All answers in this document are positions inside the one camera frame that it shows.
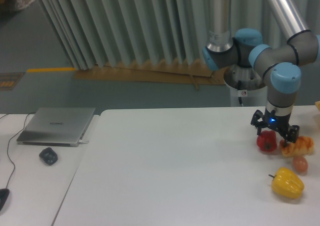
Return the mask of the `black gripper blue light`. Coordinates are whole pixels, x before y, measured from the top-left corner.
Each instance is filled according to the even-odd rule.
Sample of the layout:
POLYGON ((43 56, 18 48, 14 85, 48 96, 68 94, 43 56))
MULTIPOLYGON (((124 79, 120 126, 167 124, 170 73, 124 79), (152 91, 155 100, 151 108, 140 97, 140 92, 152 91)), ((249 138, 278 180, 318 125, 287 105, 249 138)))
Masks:
POLYGON ((257 135, 260 135, 263 128, 268 128, 284 135, 284 146, 290 143, 296 143, 299 137, 300 127, 298 125, 290 125, 291 114, 285 116, 276 115, 275 110, 268 111, 265 109, 264 114, 260 110, 256 110, 252 116, 250 124, 257 129, 257 135))

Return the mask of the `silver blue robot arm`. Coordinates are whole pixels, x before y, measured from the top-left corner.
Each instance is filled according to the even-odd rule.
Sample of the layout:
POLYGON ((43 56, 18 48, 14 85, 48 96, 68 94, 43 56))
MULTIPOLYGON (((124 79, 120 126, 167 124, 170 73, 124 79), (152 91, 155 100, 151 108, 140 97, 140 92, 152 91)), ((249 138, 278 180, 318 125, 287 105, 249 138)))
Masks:
POLYGON ((277 47, 266 44, 261 32, 239 29, 231 33, 232 0, 208 0, 208 38, 202 53, 212 71, 228 66, 253 72, 266 86, 266 105, 251 125, 268 128, 286 142, 296 142, 299 126, 290 117, 301 86, 301 66, 320 59, 320 38, 301 15, 294 0, 265 0, 284 38, 277 47))

